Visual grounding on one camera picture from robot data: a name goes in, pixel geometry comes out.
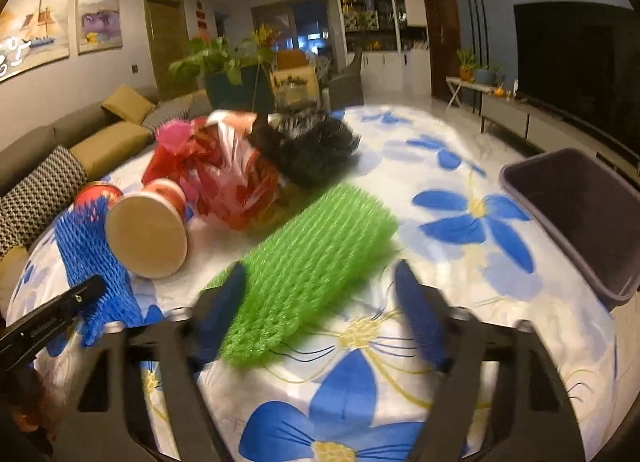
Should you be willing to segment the person's left hand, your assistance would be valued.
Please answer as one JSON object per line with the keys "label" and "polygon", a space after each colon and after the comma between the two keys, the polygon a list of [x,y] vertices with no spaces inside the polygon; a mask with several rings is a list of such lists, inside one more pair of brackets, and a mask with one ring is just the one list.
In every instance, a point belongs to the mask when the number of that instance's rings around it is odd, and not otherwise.
{"label": "person's left hand", "polygon": [[61,406],[32,366],[1,373],[1,403],[18,431],[45,456],[52,456]]}

